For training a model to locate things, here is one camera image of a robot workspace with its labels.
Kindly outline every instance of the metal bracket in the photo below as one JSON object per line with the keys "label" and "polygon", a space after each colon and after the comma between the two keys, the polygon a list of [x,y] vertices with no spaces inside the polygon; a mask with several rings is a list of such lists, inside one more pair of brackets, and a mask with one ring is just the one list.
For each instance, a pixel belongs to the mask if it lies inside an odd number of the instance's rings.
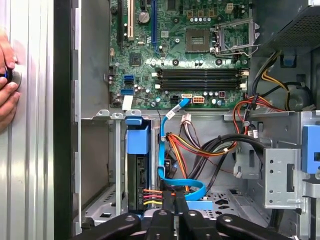
{"label": "metal bracket", "polygon": [[[244,25],[248,24],[248,44],[240,45],[240,46],[230,46],[230,48],[226,48],[225,46],[225,30],[227,27],[236,27],[239,25]],[[247,19],[241,19],[241,20],[236,20],[228,23],[223,23],[223,24],[217,24],[213,31],[215,32],[216,35],[216,45],[214,49],[212,50],[215,55],[218,56],[225,56],[225,55],[241,55],[244,54],[246,56],[251,56],[256,50],[258,50],[259,45],[255,45],[255,41],[259,37],[260,33],[256,32],[260,26],[256,24],[252,18],[247,18]],[[231,51],[236,51],[236,50],[243,50],[243,49],[248,49],[256,47],[256,50],[251,52],[251,54],[247,54],[244,51],[240,52],[231,52]]]}
{"label": "metal bracket", "polygon": [[266,209],[305,209],[300,149],[264,150],[264,206]]}
{"label": "metal bracket", "polygon": [[238,142],[236,147],[233,174],[242,179],[258,179],[260,164],[253,147],[248,143]]}
{"label": "metal bracket", "polygon": [[304,180],[305,193],[304,195],[309,198],[320,199],[320,180],[315,178],[315,175],[307,180]]}

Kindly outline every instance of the blue sata port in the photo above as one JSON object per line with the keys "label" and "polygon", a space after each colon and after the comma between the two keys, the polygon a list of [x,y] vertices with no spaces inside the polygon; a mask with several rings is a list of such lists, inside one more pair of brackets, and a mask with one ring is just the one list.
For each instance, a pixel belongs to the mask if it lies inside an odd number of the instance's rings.
{"label": "blue sata port", "polygon": [[133,95],[134,90],[132,88],[121,89],[121,95]]}
{"label": "blue sata port", "polygon": [[124,75],[123,81],[125,84],[133,84],[135,80],[135,75]]}

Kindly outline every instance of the ventilation holes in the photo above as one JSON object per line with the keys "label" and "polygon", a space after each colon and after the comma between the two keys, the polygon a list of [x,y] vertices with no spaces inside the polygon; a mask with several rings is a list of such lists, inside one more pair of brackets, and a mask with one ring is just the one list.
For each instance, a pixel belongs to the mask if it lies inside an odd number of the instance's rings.
{"label": "ventilation holes", "polygon": [[271,48],[316,47],[320,39],[320,15],[304,16],[268,45]]}

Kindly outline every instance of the human hand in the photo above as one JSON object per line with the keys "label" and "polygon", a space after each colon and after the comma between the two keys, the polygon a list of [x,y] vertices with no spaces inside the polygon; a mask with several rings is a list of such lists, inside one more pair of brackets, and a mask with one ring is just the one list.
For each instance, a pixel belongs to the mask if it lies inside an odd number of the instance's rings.
{"label": "human hand", "polygon": [[6,66],[10,69],[15,68],[17,58],[12,49],[6,32],[0,28],[0,74],[6,73]]}
{"label": "human hand", "polygon": [[[0,28],[0,73],[6,73],[6,66],[10,69],[15,68],[15,53],[10,46],[8,36]],[[15,92],[18,85],[10,82],[6,85],[7,79],[0,78],[0,133],[11,123],[16,114],[17,103],[20,93]]]}
{"label": "human hand", "polygon": [[0,133],[14,119],[17,110],[17,103],[20,93],[16,92],[18,85],[10,82],[6,85],[7,79],[0,78]]}

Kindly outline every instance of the blue drive latch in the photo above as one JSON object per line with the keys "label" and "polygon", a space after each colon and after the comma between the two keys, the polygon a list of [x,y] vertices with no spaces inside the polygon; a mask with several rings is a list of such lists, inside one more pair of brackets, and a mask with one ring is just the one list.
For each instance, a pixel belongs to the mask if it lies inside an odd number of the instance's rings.
{"label": "blue drive latch", "polygon": [[149,123],[142,117],[127,117],[126,152],[127,154],[147,154],[149,152]]}
{"label": "blue drive latch", "polygon": [[320,170],[320,125],[302,129],[302,171],[316,174]]}

